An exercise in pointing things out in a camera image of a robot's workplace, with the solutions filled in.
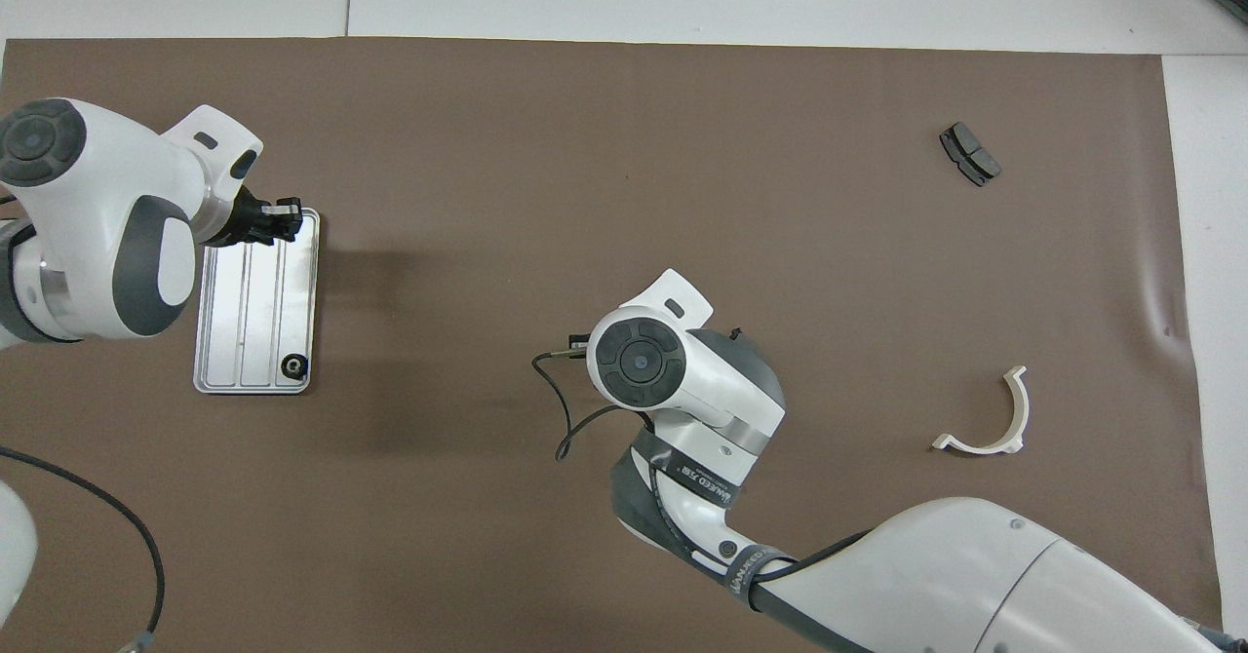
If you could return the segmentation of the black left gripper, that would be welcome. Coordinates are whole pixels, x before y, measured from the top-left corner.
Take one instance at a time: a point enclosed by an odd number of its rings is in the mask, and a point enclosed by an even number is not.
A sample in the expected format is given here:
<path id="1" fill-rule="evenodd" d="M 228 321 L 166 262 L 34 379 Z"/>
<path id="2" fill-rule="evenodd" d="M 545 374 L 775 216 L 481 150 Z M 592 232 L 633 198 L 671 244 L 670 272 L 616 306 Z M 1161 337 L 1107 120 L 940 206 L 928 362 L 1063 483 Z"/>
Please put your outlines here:
<path id="1" fill-rule="evenodd" d="M 295 243 L 302 227 L 300 199 L 282 197 L 273 204 L 273 226 L 271 214 L 266 212 L 271 206 L 250 190 L 240 190 L 227 221 L 210 237 L 210 248 L 230 248 L 238 243 L 272 245 L 273 241 Z"/>

